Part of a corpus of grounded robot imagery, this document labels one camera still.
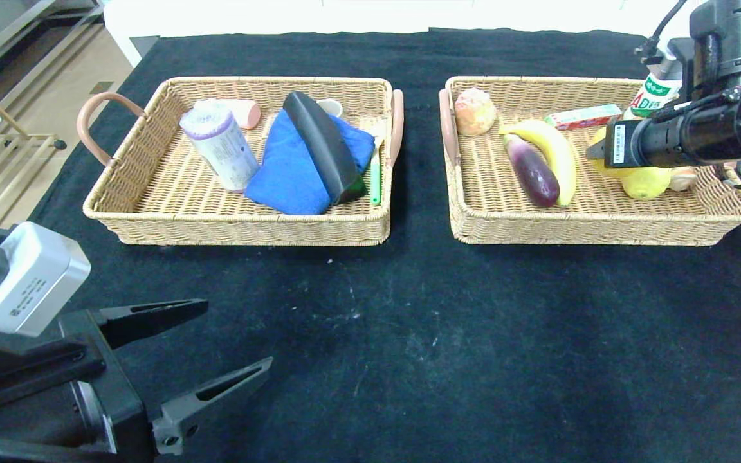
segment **purple lid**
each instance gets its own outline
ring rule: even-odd
[[[227,130],[233,120],[230,108],[220,100],[200,100],[182,115],[179,126],[192,140],[207,140]]]

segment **barcode label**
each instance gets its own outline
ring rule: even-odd
[[[625,125],[614,126],[614,164],[625,162]]]

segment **toothpaste box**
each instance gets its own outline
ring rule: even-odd
[[[545,118],[545,122],[559,130],[581,129],[595,125],[605,125],[620,117],[621,114],[623,112],[616,105],[602,105],[553,113]]]

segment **black tablecloth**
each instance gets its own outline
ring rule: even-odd
[[[121,87],[174,76],[383,77],[405,93],[393,226],[355,249],[126,246],[82,203],[78,146],[32,219],[93,270],[66,310],[206,297],[206,316],[118,350],[150,413],[273,356],[184,461],[740,461],[741,226],[708,248],[468,246],[448,219],[437,92],[454,75],[635,77],[610,32],[160,39]],[[112,152],[133,117],[112,103]]]

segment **wicker basket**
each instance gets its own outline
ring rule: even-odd
[[[470,244],[605,244],[709,246],[741,223],[741,190],[699,168],[689,191],[657,199],[627,197],[618,179],[600,175],[585,149],[595,128],[564,132],[577,156],[576,196],[567,208],[527,200],[498,134],[499,123],[543,118],[557,111],[615,103],[627,107],[641,81],[553,77],[452,77],[440,92],[450,226]],[[491,94],[499,121],[486,134],[459,136],[453,101],[478,87]],[[738,181],[732,170],[727,174]]]
[[[262,120],[245,137],[259,161],[273,119],[290,91],[335,98],[342,118],[383,135],[382,202],[366,195],[322,215],[286,215],[225,190],[179,128],[179,118],[204,98],[256,100]],[[87,132],[104,100],[124,103],[139,118],[112,158]],[[383,79],[324,77],[177,77],[159,85],[142,111],[126,97],[103,93],[79,114],[84,143],[105,170],[85,200],[86,216],[136,245],[371,246],[390,232],[391,173],[402,141],[403,96]],[[370,173],[365,173],[365,182]]]

